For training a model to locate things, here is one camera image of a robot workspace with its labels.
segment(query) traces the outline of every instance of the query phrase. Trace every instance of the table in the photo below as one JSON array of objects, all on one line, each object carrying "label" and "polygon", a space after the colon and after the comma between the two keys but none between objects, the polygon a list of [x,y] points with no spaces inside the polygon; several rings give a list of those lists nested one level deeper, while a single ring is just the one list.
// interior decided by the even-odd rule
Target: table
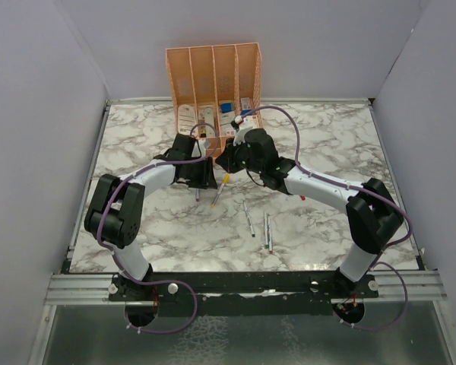
[{"label": "table", "polygon": [[[388,165],[367,103],[291,103],[279,105],[293,116],[301,134],[300,160],[336,177],[384,181],[397,201]],[[279,154],[293,158],[295,133],[282,113],[263,110],[264,127]],[[162,154],[175,136],[173,106],[132,103],[111,106],[83,215],[104,173],[130,173]],[[220,183],[224,172],[214,171]],[[231,176],[216,206],[215,190],[201,201],[184,185],[156,191],[144,201],[137,236],[156,271],[333,270],[352,243],[344,214],[319,202],[256,186],[244,172]],[[242,203],[250,210],[250,234]],[[272,219],[274,254],[263,248],[263,215]],[[70,272],[116,271],[112,256],[82,227]],[[405,234],[402,226],[395,237]],[[382,260],[398,269],[416,269],[416,250],[408,240],[385,252]]]}]

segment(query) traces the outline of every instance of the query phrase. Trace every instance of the black mounting plate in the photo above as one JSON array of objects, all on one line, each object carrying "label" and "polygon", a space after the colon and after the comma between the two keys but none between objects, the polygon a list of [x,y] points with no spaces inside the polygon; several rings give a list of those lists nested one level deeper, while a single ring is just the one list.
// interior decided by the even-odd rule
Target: black mounting plate
[{"label": "black mounting plate", "polygon": [[[191,285],[198,299],[199,316],[330,316],[333,313],[332,299],[346,299],[354,293],[358,293],[360,299],[378,297],[378,291],[369,289],[369,282],[375,280],[373,275],[365,275],[354,291],[344,294],[344,297],[335,290],[334,273],[335,271],[154,272],[150,281],[178,280]],[[112,302],[154,300],[154,286],[137,285],[120,275],[115,275],[112,283],[119,289],[115,294],[109,295]],[[170,294],[167,286],[157,286],[159,316],[190,316],[193,299],[189,291],[178,285],[177,293]]]}]

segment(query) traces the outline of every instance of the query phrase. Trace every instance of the marble table top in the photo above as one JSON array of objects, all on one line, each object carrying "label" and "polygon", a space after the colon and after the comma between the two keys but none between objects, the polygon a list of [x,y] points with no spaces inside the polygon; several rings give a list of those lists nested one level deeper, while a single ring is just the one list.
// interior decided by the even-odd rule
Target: marble table top
[{"label": "marble table top", "polygon": [[[344,179],[382,179],[397,201],[366,104],[280,106],[299,126],[303,164]],[[293,158],[296,139],[289,121],[272,110],[263,110],[262,117],[279,154]],[[112,105],[83,214],[99,176],[130,173],[148,164],[170,147],[174,136],[172,104]],[[218,183],[225,175],[219,167],[214,174]],[[193,189],[176,184],[144,200],[137,239],[155,271],[333,270],[351,246],[344,214],[310,199],[256,186],[242,171],[231,176],[211,208],[215,195],[215,190],[201,190],[201,201],[196,202]],[[243,202],[252,216],[255,238]],[[263,247],[264,211],[272,220],[273,254]],[[395,237],[404,234],[402,226]],[[399,269],[417,268],[410,241],[388,249],[382,260]],[[81,225],[70,272],[104,271],[116,271],[112,256]]]}]

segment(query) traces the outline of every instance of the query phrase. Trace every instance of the blue package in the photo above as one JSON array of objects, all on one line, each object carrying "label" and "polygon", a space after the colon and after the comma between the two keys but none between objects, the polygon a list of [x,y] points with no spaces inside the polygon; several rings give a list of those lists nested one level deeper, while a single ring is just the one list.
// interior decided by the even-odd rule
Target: blue package
[{"label": "blue package", "polygon": [[221,112],[229,113],[233,110],[233,105],[231,103],[221,104]]}]

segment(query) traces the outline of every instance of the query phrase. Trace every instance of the black and white robotic arm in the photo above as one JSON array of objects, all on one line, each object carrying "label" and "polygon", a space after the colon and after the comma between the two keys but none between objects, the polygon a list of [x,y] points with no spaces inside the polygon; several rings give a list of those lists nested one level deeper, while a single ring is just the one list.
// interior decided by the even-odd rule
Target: black and white robotic arm
[{"label": "black and white robotic arm", "polygon": [[[223,153],[216,159],[216,163],[225,171],[237,173],[247,170],[257,173],[269,189],[288,195],[303,195],[330,205],[348,216],[354,242],[342,265],[336,270],[335,283],[343,291],[351,291],[352,285],[369,270],[404,218],[377,198],[349,187],[362,186],[393,202],[383,182],[378,179],[370,179],[365,183],[348,181],[306,167],[310,173],[337,181],[346,188],[321,181],[301,171],[294,160],[280,157],[272,137],[264,129],[254,129],[248,124],[233,126],[237,129],[235,138],[226,141]],[[155,157],[150,164],[189,160],[204,155],[205,151],[206,145],[198,148],[195,138],[177,135],[173,147],[164,155]],[[125,177],[101,176],[84,222],[86,230],[95,237],[106,203]],[[139,281],[148,281],[152,272],[152,266],[143,257],[135,241],[141,224],[143,200],[157,189],[172,183],[185,183],[195,189],[215,189],[217,184],[212,159],[209,157],[202,162],[186,165],[163,165],[135,176],[119,193],[121,207],[110,209],[106,217],[102,232],[104,242],[111,245],[123,268]]]}]

